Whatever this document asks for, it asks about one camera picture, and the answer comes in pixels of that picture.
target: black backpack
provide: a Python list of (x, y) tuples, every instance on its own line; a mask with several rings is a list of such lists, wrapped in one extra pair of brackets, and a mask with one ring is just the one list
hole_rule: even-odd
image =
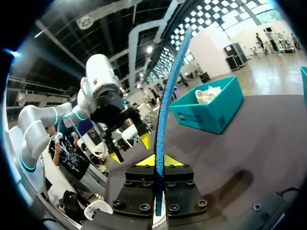
[(64, 207), (65, 214), (75, 222), (81, 224), (81, 221), (86, 220), (83, 209), (78, 202), (78, 194), (66, 190), (63, 198), (59, 200), (59, 204)]

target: table surface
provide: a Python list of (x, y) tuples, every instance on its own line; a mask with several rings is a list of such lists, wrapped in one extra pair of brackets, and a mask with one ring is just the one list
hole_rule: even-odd
[[(165, 154), (193, 168), (211, 217), (231, 219), (265, 195), (302, 184), (307, 175), (306, 138), (302, 95), (248, 96), (221, 135), (181, 126), (171, 116)], [(118, 196), (129, 164), (152, 154), (153, 148), (146, 151), (138, 143), (123, 154), (122, 164), (113, 163), (105, 201), (111, 204)]]

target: ceiling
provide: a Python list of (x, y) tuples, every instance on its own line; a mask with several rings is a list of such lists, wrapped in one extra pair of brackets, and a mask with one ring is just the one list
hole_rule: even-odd
[[(80, 79), (85, 75), (88, 58), (97, 53), (109, 58), (114, 73), (129, 92), (130, 82), (136, 85), (141, 81), (139, 73), (143, 70), (146, 59), (153, 60), (147, 63), (148, 69), (152, 68), (166, 43), (163, 35), (161, 42), (154, 42), (160, 25), (140, 30), (135, 50), (135, 72), (134, 76), (130, 76), (129, 34), (138, 25), (164, 19), (171, 2), (55, 0), (45, 15), (33, 25), (19, 50), (20, 55), (12, 65), (6, 95), (8, 121), (15, 120), (24, 106), (40, 105), (39, 102), (31, 101), (20, 105), (20, 92), (64, 97), (68, 100), (73, 98), (80, 88)], [(178, 11), (183, 10), (183, 5), (185, 4), (176, 5), (172, 11), (172, 19), (165, 23), (162, 32), (169, 28), (168, 24), (175, 22), (173, 18)], [(81, 22), (84, 16), (90, 16), (90, 22)], [(147, 53), (148, 46), (153, 47), (150, 54)], [(148, 71), (144, 74), (145, 77), (149, 75)]]

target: white cloth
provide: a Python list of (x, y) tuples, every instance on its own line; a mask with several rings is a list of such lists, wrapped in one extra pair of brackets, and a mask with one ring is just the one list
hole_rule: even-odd
[(211, 87), (209, 86), (208, 90), (201, 91), (196, 90), (195, 96), (200, 104), (209, 104), (211, 101), (213, 101), (214, 98), (221, 92), (221, 87)]

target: ventilation duct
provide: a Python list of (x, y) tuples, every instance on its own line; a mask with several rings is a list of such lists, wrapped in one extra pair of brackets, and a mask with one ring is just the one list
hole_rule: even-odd
[[(161, 41), (161, 36), (167, 26), (167, 22), (171, 19), (178, 4), (183, 3), (183, 2), (184, 0), (172, 0), (163, 19), (140, 24), (136, 26), (130, 32), (129, 34), (129, 72), (130, 72), (129, 86), (130, 86), (131, 92), (135, 90), (135, 88), (132, 86), (135, 85), (135, 74), (136, 74), (135, 73), (135, 62), (136, 62), (139, 32), (159, 26), (159, 29), (155, 35), (154, 41), (155, 42)], [(147, 59), (145, 62), (144, 68), (143, 68), (144, 73), (146, 73), (147, 71), (148, 64), (149, 64), (149, 60)]]
[(47, 103), (65, 103), (68, 101), (67, 98), (65, 97), (56, 97), (56, 96), (46, 96), (46, 95), (41, 95), (41, 94), (34, 94), (34, 93), (19, 93), (18, 94), (18, 104), (20, 106), (25, 105), (27, 102), (40, 102), (39, 107), (44, 107)]
[(100, 7), (83, 17), (76, 20), (78, 27), (81, 30), (86, 30), (90, 28), (93, 23), (101, 18), (108, 16), (109, 14), (115, 13), (117, 11), (121, 11), (123, 9), (127, 9), (133, 7), (142, 2), (142, 0), (121, 0), (117, 2), (113, 2), (106, 6)]

